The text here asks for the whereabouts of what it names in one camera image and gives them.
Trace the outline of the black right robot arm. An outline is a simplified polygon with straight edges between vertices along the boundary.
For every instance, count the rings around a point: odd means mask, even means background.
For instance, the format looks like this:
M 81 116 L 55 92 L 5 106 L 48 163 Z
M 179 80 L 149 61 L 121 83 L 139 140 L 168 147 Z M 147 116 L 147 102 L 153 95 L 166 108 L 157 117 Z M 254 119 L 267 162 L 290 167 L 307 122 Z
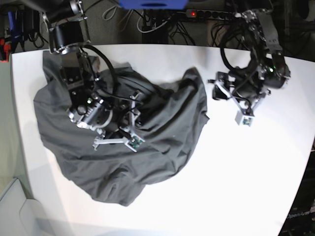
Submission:
M 80 0 L 25 0 L 26 6 L 39 11 L 49 36 L 49 52 L 61 59 L 60 73 L 69 92 L 71 105 L 68 117 L 78 128 L 107 133 L 120 133 L 123 139 L 135 137 L 135 115 L 123 123 L 125 112 L 119 105 L 130 103 L 134 110 L 134 97 L 117 95 L 118 78 L 109 59 L 90 45 L 86 10 Z M 95 52 L 108 66 L 113 79 L 113 90 L 100 95 L 101 80 L 93 68 L 87 50 Z

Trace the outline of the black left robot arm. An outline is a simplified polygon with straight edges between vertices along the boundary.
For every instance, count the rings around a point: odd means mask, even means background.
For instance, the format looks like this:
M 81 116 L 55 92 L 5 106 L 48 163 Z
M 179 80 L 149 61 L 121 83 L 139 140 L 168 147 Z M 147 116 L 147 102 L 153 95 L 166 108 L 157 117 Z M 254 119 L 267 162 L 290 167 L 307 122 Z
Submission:
M 269 0 L 233 0 L 234 19 L 220 41 L 220 55 L 228 73 L 217 73 L 213 81 L 214 100 L 244 101 L 247 105 L 281 89 L 290 79 L 278 31 L 272 19 L 273 5 Z M 246 67 L 232 66 L 225 49 L 237 35 L 250 52 Z

